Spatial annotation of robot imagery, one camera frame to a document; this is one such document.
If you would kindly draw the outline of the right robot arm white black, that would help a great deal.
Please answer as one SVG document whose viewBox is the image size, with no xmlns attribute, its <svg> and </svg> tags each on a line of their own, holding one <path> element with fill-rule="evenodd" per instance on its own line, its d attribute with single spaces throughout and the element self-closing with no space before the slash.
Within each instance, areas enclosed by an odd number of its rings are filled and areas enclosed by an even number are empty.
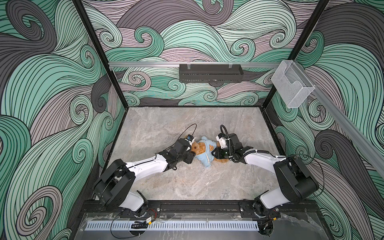
<svg viewBox="0 0 384 240">
<path fill-rule="evenodd" d="M 268 151 L 244 147 L 236 134 L 220 133 L 216 140 L 219 146 L 214 150 L 215 158 L 257 166 L 276 175 L 279 186 L 255 199 L 260 211 L 298 204 L 319 189 L 318 181 L 298 156 L 274 156 Z"/>
</svg>

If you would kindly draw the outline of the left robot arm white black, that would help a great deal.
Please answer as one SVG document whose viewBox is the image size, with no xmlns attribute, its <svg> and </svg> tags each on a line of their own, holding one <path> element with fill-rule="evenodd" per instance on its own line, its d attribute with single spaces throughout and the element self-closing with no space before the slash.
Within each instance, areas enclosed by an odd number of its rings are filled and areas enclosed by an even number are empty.
<svg viewBox="0 0 384 240">
<path fill-rule="evenodd" d="M 192 152 L 194 142 L 194 137 L 187 135 L 152 158 L 127 163 L 115 160 L 94 183 L 94 192 L 103 205 L 102 209 L 112 211 L 122 208 L 139 217 L 144 215 L 148 200 L 140 191 L 131 191 L 133 184 L 157 173 L 176 170 L 180 162 L 190 164 L 196 155 Z"/>
</svg>

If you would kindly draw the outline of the brown teddy bear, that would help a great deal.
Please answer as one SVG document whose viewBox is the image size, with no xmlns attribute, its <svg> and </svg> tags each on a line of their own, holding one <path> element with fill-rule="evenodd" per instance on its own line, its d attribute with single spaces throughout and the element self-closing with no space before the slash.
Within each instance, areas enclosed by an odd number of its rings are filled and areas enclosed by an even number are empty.
<svg viewBox="0 0 384 240">
<path fill-rule="evenodd" d="M 213 161 L 219 163 L 227 163 L 229 159 L 217 159 L 213 155 L 213 151 L 217 147 L 217 142 L 212 141 L 199 141 L 192 144 L 192 152 L 194 152 L 195 158 L 198 159 L 206 168 L 211 166 Z"/>
</svg>

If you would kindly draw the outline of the light blue fleece hoodie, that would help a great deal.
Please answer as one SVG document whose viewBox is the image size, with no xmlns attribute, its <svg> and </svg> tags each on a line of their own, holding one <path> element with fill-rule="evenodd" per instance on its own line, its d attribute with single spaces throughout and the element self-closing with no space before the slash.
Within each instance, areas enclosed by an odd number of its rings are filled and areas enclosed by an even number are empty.
<svg viewBox="0 0 384 240">
<path fill-rule="evenodd" d="M 213 151 L 217 148 L 218 143 L 203 136 L 197 144 L 199 150 L 196 152 L 196 158 L 204 165 L 204 167 L 210 167 L 212 161 L 215 159 Z"/>
</svg>

